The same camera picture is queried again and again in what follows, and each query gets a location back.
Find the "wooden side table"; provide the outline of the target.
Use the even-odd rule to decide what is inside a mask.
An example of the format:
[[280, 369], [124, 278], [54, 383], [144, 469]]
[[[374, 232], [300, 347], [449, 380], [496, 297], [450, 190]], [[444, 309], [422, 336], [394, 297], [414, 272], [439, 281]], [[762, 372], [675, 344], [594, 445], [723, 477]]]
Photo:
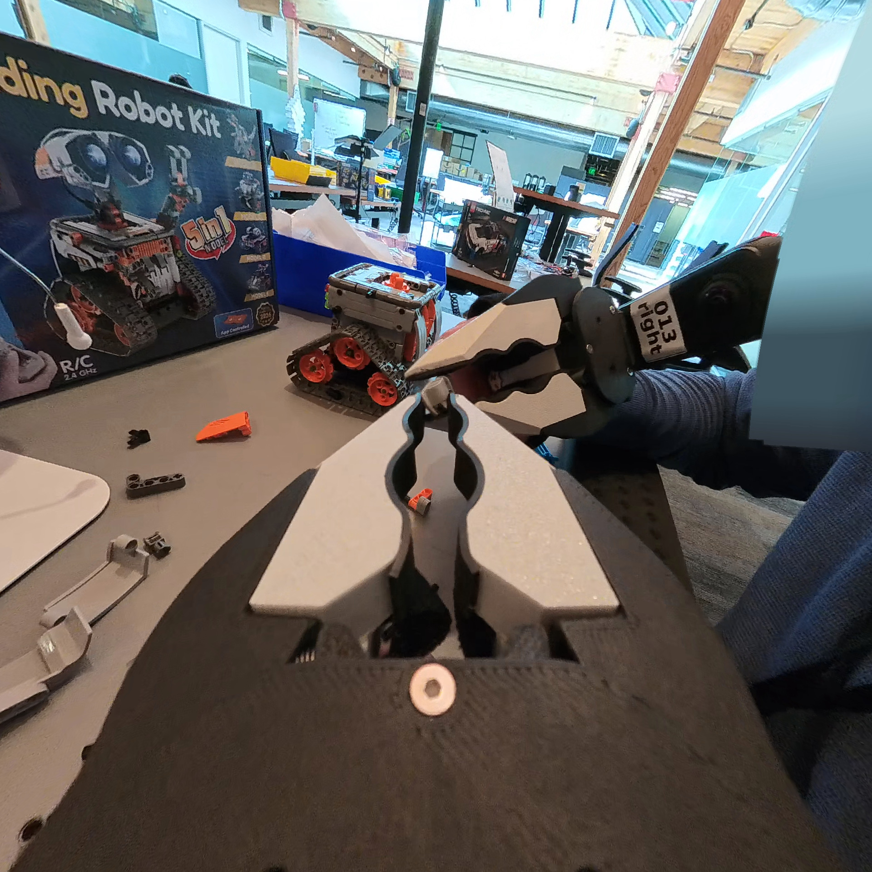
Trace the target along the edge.
[[539, 210], [551, 214], [550, 224], [539, 250], [539, 257], [546, 263], [557, 261], [561, 244], [569, 228], [570, 219], [585, 215], [598, 219], [617, 220], [620, 218], [619, 213], [580, 202], [564, 200], [531, 188], [514, 186], [514, 191], [516, 194], [515, 203], [524, 214], [528, 214], [531, 208], [539, 208]]

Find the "black car model box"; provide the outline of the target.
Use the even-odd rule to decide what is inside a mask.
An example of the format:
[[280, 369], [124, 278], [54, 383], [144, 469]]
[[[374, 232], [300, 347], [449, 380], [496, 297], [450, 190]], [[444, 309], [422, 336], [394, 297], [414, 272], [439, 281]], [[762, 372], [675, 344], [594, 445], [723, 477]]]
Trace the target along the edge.
[[465, 200], [452, 255], [490, 277], [508, 281], [515, 273], [529, 225], [524, 214]]

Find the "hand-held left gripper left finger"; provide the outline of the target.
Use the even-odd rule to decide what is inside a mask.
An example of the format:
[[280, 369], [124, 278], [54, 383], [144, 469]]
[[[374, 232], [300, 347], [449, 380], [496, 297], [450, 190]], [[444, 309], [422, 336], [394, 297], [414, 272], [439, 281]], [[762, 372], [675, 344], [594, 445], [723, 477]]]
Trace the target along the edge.
[[424, 577], [408, 499], [423, 430], [412, 395], [320, 464], [250, 596], [253, 612], [339, 624], [356, 637], [391, 620], [400, 648], [415, 647]]

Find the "person's right forearm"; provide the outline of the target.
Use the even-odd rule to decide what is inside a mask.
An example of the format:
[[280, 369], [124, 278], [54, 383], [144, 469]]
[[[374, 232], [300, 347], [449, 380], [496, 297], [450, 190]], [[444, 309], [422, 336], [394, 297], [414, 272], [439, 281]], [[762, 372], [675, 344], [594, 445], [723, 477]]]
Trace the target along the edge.
[[738, 487], [755, 498], [800, 501], [832, 491], [847, 470], [841, 452], [769, 446], [750, 436], [756, 375], [641, 372], [630, 400], [576, 443], [637, 453], [716, 491]]

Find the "blue tote with white paper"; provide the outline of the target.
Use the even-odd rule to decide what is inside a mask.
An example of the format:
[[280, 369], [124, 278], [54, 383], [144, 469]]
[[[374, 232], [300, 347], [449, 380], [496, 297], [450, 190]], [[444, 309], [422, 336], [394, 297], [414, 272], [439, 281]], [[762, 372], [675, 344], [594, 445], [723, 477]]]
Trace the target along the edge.
[[325, 195], [304, 208], [271, 209], [278, 303], [326, 316], [325, 289], [331, 274], [374, 263], [446, 284], [446, 252], [354, 223]]

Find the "whiteboard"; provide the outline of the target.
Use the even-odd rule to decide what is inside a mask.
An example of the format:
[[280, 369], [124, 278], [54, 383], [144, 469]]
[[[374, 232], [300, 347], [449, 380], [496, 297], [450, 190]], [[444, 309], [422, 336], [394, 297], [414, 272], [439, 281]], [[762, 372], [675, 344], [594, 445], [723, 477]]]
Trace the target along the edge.
[[364, 108], [314, 99], [313, 113], [313, 146], [317, 150], [333, 149], [338, 139], [365, 135]]

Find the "dark grey beam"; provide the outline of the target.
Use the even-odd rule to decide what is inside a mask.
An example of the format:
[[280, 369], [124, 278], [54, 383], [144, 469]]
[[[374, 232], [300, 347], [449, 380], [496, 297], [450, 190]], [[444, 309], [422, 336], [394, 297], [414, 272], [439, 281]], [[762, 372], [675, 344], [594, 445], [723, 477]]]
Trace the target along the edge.
[[142, 477], [129, 474], [125, 479], [125, 496], [129, 500], [142, 499], [178, 491], [187, 485], [184, 474], [165, 474]]

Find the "orange brick with holes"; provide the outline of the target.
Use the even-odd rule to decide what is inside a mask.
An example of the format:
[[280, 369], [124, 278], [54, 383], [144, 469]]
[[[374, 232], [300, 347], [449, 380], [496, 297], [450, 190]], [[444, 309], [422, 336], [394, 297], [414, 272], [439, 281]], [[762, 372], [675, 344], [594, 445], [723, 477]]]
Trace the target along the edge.
[[201, 444], [247, 439], [252, 433], [250, 421], [247, 411], [236, 412], [227, 417], [210, 421], [196, 433], [195, 441]]

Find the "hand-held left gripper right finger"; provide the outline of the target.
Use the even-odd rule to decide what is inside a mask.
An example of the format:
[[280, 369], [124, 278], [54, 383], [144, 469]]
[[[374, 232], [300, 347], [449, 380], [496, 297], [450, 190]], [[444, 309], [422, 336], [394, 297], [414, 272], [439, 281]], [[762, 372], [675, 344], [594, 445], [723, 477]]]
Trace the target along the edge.
[[473, 611], [501, 635], [616, 615], [616, 592], [551, 465], [457, 394], [450, 441], [466, 501], [459, 549]]

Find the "grey block panel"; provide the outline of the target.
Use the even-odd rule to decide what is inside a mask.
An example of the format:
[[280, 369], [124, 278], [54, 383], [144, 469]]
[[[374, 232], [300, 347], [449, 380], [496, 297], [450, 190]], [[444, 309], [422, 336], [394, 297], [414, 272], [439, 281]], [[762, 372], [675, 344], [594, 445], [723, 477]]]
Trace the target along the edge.
[[48, 629], [36, 648], [1, 668], [1, 724], [44, 702], [79, 670], [92, 628], [74, 606]]

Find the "person's blue clothing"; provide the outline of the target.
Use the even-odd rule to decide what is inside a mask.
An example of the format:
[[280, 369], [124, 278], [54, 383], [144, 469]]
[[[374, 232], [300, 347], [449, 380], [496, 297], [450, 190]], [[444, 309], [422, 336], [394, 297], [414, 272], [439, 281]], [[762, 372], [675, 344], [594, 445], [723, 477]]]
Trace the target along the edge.
[[849, 870], [871, 867], [870, 498], [870, 454], [844, 452], [718, 627]]

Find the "person's right hand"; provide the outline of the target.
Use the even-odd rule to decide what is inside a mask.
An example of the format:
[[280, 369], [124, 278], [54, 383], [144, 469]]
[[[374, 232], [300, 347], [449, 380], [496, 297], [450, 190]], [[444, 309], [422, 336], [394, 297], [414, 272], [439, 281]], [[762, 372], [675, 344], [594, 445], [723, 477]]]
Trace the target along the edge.
[[477, 364], [468, 364], [447, 375], [452, 391], [472, 403], [488, 400], [498, 389], [491, 383], [489, 372]]

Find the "black steel column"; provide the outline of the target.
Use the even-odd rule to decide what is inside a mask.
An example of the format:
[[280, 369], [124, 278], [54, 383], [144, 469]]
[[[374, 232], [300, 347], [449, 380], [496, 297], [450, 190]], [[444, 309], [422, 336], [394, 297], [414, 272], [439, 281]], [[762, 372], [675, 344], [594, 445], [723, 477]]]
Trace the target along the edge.
[[412, 115], [410, 144], [405, 161], [406, 175], [398, 215], [398, 233], [408, 234], [420, 180], [420, 166], [431, 97], [432, 79], [440, 44], [444, 1], [429, 1], [420, 60], [419, 81]]

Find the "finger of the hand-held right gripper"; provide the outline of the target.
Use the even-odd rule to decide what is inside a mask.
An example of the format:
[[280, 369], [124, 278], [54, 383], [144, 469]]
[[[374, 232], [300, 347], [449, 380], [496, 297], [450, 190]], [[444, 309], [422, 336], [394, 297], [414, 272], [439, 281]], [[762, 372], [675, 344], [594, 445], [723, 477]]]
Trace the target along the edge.
[[540, 436], [554, 425], [587, 412], [582, 388], [566, 373], [556, 373], [538, 391], [509, 390], [500, 398], [474, 405], [507, 431], [519, 436]]
[[408, 367], [406, 379], [455, 372], [487, 357], [505, 356], [523, 343], [549, 348], [557, 343], [561, 322], [556, 302], [500, 302], [443, 333]]

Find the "blue toy box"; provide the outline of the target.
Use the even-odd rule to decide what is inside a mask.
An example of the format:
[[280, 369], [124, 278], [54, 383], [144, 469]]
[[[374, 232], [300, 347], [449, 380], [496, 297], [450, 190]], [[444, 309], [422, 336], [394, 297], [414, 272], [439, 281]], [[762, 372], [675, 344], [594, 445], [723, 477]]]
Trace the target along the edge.
[[278, 324], [259, 110], [1, 55], [3, 405]]

